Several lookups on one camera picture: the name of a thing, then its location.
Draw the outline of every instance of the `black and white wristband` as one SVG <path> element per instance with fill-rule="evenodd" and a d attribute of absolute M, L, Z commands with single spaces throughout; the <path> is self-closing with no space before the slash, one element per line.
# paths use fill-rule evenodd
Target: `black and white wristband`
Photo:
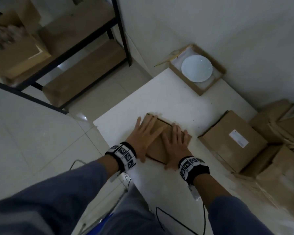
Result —
<path fill-rule="evenodd" d="M 210 174 L 209 167 L 205 162 L 193 156 L 185 157 L 180 160 L 179 172 L 188 185 L 193 185 L 196 176 L 205 173 Z"/>
<path fill-rule="evenodd" d="M 119 171 L 125 172 L 136 165 L 136 153 L 127 142 L 122 142 L 111 147 L 106 154 L 111 155 L 119 165 Z"/>

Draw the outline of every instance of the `left hand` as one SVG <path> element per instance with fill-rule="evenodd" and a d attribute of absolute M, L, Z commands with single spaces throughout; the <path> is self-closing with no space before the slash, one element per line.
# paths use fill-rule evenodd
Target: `left hand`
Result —
<path fill-rule="evenodd" d="M 133 132 L 128 136 L 128 142 L 135 150 L 137 159 L 142 162 L 146 160 L 146 150 L 148 146 L 162 133 L 166 126 L 158 128 L 153 134 L 150 130 L 154 126 L 158 116 L 146 115 L 140 124 L 141 117 L 138 117 Z"/>

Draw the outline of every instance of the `right hand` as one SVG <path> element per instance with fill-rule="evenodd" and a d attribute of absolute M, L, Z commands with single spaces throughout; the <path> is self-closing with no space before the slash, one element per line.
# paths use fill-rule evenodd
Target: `right hand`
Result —
<path fill-rule="evenodd" d="M 161 134 L 162 140 L 165 144 L 165 148 L 169 154 L 169 162 L 165 166 L 165 170 L 173 168 L 174 170 L 179 169 L 179 162 L 182 158 L 192 156 L 192 153 L 187 148 L 188 142 L 188 133 L 187 130 L 184 130 L 184 140 L 182 142 L 182 132 L 180 126 L 172 124 L 172 140 L 169 142 L 169 139 L 165 132 Z"/>

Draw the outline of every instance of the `hand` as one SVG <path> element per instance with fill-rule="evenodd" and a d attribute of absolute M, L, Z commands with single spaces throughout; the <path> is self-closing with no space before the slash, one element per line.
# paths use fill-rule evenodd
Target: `hand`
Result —
<path fill-rule="evenodd" d="M 140 125 L 141 117 L 138 117 L 135 128 L 130 136 L 126 139 L 135 150 L 137 159 L 142 162 L 146 160 L 146 150 L 148 146 L 163 132 L 166 126 L 157 129 L 153 134 L 150 130 L 154 126 L 158 116 L 146 115 Z"/>
<path fill-rule="evenodd" d="M 192 156 L 187 148 L 188 142 L 187 130 L 184 130 L 184 140 L 182 142 L 182 132 L 180 126 L 172 124 L 172 143 L 169 142 L 167 135 L 162 132 L 162 140 L 169 154 L 169 162 L 165 166 L 165 170 L 173 168 L 175 171 L 179 169 L 179 162 L 182 158 Z"/>

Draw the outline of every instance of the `blue sleeve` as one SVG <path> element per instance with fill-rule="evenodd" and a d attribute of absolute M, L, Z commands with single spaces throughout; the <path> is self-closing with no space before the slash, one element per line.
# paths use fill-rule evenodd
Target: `blue sleeve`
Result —
<path fill-rule="evenodd" d="M 234 196 L 217 197 L 209 207 L 208 217 L 214 235 L 273 235 L 247 205 Z"/>
<path fill-rule="evenodd" d="M 91 162 L 0 201 L 0 234 L 71 234 L 87 205 L 107 181 Z"/>

